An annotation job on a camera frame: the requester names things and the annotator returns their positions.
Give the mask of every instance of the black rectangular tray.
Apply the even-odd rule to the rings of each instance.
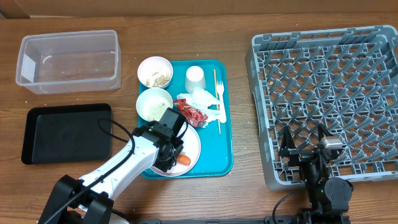
[[[21,161],[25,164],[107,159],[111,137],[98,127],[111,118],[106,103],[33,108],[27,114]],[[101,126],[111,132],[111,123]]]

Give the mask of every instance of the orange food piece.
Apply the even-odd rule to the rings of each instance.
[[[177,157],[177,162],[179,164],[182,164],[182,165],[185,165],[185,166],[189,166],[189,164],[191,164],[191,159],[188,156],[186,156],[186,155],[180,154]]]

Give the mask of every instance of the label on container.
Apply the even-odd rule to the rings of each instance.
[[[29,80],[31,83],[33,83],[35,79],[35,68],[36,62],[33,61],[28,55],[24,54],[24,59],[22,60],[21,75]]]

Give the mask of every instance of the wooden table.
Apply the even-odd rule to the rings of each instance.
[[[234,167],[217,178],[147,180],[138,177],[115,208],[131,218],[262,218],[288,192],[264,182],[257,118],[244,56],[255,34],[390,24],[398,14],[270,14],[206,17],[102,17],[0,21],[0,223],[35,223],[61,176],[79,178],[103,162],[27,166],[21,162],[27,112],[38,106],[108,103],[114,119],[129,130],[137,126],[137,67],[145,58],[215,58],[228,74]],[[26,35],[113,29],[122,50],[122,88],[61,95],[35,95],[15,83],[17,55]],[[117,135],[122,131],[115,129]],[[113,141],[113,154],[124,143]],[[397,223],[398,180],[354,183],[349,215],[353,223]],[[283,203],[278,215],[308,206],[307,196]]]

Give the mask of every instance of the clear plastic container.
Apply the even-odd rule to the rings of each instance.
[[[19,50],[16,83],[36,94],[119,89],[118,35],[114,30],[28,35]]]

